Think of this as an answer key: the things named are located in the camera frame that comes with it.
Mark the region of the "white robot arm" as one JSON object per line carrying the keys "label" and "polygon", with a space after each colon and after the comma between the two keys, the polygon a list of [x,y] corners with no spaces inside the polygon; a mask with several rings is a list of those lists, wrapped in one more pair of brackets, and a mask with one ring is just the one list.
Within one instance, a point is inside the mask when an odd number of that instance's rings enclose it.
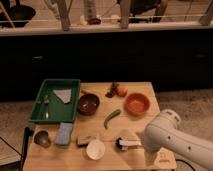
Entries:
{"label": "white robot arm", "polygon": [[143,131],[145,151],[154,153],[166,148],[213,171],[213,142],[178,130],[180,123],[178,113],[162,110]]}

